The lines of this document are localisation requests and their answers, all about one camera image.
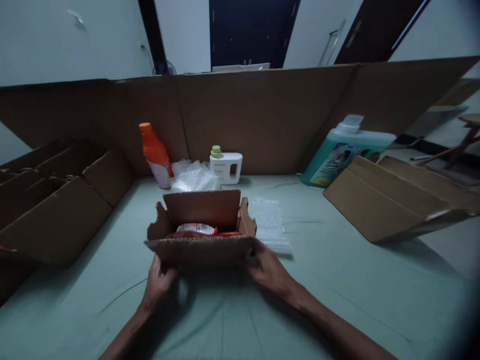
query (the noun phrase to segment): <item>table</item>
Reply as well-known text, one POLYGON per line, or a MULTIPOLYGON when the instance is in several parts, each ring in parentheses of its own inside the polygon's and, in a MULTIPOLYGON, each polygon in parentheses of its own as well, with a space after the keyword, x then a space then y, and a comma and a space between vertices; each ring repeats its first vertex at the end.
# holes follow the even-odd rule
MULTIPOLYGON (((285 268, 398 358, 437 358, 461 335, 453 326, 473 287, 418 239, 370 244, 297 175, 242 176, 233 188, 280 202, 294 257, 285 268)), ((107 348, 142 298, 153 259, 143 240, 166 192, 139 178, 72 267, 40 269, 0 308, 1 359, 96 359, 107 348)), ((153 359, 331 358, 308 321, 241 270, 183 274, 163 308, 138 346, 153 359)))

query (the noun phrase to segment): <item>dark door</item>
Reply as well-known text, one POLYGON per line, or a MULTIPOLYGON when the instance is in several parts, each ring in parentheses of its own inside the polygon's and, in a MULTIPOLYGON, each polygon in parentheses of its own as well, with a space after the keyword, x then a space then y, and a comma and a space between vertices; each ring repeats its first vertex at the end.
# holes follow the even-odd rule
POLYGON ((363 0, 335 64, 388 61, 430 0, 363 0))
POLYGON ((211 66, 281 68, 300 0, 210 0, 211 66))

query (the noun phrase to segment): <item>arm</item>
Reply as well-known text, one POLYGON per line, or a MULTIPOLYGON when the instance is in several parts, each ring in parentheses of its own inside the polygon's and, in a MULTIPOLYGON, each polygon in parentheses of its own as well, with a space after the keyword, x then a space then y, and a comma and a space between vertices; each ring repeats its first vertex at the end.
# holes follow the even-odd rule
POLYGON ((338 359, 395 359, 368 336, 330 311, 285 270, 278 257, 256 240, 253 251, 257 264, 247 270, 262 287, 308 317, 331 345, 338 359))
POLYGON ((160 258, 155 254, 150 271, 148 272, 145 294, 138 309, 110 346, 100 356, 99 360, 125 359, 129 354, 142 328, 154 314, 162 299, 168 294, 173 282, 178 276, 178 272, 172 268, 163 274, 161 265, 162 262, 160 258))

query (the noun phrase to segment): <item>white wall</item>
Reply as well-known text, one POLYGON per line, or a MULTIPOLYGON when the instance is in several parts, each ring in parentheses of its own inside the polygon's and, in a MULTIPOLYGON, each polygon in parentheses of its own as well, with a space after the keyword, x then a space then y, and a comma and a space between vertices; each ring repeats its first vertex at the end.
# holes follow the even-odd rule
POLYGON ((330 60, 330 64, 333 64, 362 2, 363 0, 301 0, 283 67, 318 66, 329 33, 337 30, 346 19, 330 60))
MULTIPOLYGON (((431 0, 389 61, 420 60, 480 55, 480 2, 431 0)), ((480 78, 480 62, 466 75, 480 78)), ((467 113, 480 113, 480 93, 465 102, 467 113)), ((446 147, 458 145, 468 129, 454 119, 426 137, 446 147)), ((480 155, 480 143, 467 149, 480 155)))
MULTIPOLYGON (((148 47, 137 0, 3 0, 0 87, 150 76, 139 41, 148 47), (85 30, 67 9, 82 16, 85 30)), ((28 151, 0 124, 0 164, 28 151)))
POLYGON ((177 74, 211 71, 209 0, 155 0, 166 59, 177 74))

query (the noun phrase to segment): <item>orange bottle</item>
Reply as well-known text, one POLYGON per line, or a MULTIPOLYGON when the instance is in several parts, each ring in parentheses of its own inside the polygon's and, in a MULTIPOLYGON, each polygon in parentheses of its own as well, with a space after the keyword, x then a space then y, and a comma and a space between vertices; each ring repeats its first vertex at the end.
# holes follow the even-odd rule
POLYGON ((149 122, 138 125, 143 139, 143 155, 150 165, 151 172, 162 189, 170 187, 170 178, 174 176, 170 164, 167 149, 155 135, 154 129, 149 122))

